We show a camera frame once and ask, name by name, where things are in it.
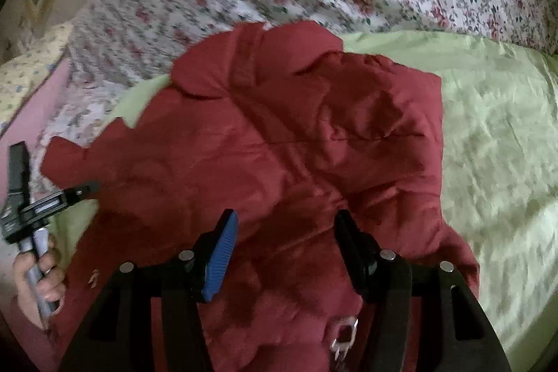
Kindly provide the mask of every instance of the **metal screw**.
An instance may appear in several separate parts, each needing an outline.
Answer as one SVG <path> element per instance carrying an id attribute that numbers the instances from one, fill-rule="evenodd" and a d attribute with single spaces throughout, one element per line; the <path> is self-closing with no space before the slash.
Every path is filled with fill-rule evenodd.
<path id="1" fill-rule="evenodd" d="M 121 273 L 129 273 L 133 269 L 134 269 L 134 264 L 132 262 L 124 262 L 122 265 L 120 265 L 119 268 Z"/>
<path id="2" fill-rule="evenodd" d="M 455 269 L 455 267 L 453 266 L 453 263 L 445 260 L 440 262 L 440 269 L 442 271 L 445 271 L 446 273 L 451 273 Z"/>
<path id="3" fill-rule="evenodd" d="M 391 249 L 382 249 L 380 251 L 380 257 L 384 260 L 394 260 L 395 252 L 393 252 Z"/>
<path id="4" fill-rule="evenodd" d="M 181 251 L 178 255 L 178 258 L 183 262 L 189 262 L 194 258 L 194 251 L 186 249 L 185 251 Z"/>

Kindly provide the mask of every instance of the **green sheet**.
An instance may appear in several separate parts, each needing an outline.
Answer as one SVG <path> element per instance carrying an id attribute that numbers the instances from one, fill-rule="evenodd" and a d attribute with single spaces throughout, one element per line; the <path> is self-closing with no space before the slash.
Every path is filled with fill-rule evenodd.
<path id="1" fill-rule="evenodd" d="M 384 54 L 442 77 L 444 216 L 481 265 L 479 299 L 512 369 L 529 370 L 558 328 L 558 62 L 447 33 L 343 39 L 348 52 Z M 132 127 L 167 84 L 163 76 L 134 87 L 108 121 L 120 116 Z M 95 209 L 89 201 L 53 224 L 67 257 Z"/>

